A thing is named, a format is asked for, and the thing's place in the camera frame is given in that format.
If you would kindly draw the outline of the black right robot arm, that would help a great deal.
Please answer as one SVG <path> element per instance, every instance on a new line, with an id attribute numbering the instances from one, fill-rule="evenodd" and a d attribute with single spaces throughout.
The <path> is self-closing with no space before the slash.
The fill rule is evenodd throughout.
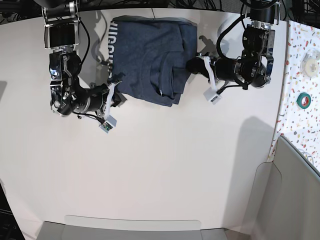
<path id="1" fill-rule="evenodd" d="M 49 55 L 50 106 L 62 117 L 71 114 L 102 121 L 109 107 L 120 105 L 123 100 L 114 93 L 115 83 L 80 85 L 79 74 L 85 57 L 79 57 L 75 47 L 80 43 L 78 0 L 40 0 L 44 19 L 44 46 L 51 49 Z"/>

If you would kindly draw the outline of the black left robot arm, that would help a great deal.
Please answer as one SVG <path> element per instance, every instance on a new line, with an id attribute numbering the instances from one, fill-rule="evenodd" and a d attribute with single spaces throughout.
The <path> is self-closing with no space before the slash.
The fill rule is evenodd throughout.
<path id="1" fill-rule="evenodd" d="M 272 25 L 280 23 L 280 4 L 278 0 L 242 1 L 242 7 L 248 7 L 249 13 L 241 12 L 240 16 L 218 36 L 217 55 L 198 54 L 187 62 L 187 70 L 206 77 L 212 87 L 215 86 L 216 80 L 224 81 L 225 85 L 218 89 L 219 93 L 229 88 L 229 82 L 243 90 L 247 90 L 249 86 L 262 88 L 269 84 L 274 64 L 275 31 Z M 227 57 L 221 48 L 222 40 L 246 18 L 250 19 L 251 23 L 244 26 L 241 56 Z"/>

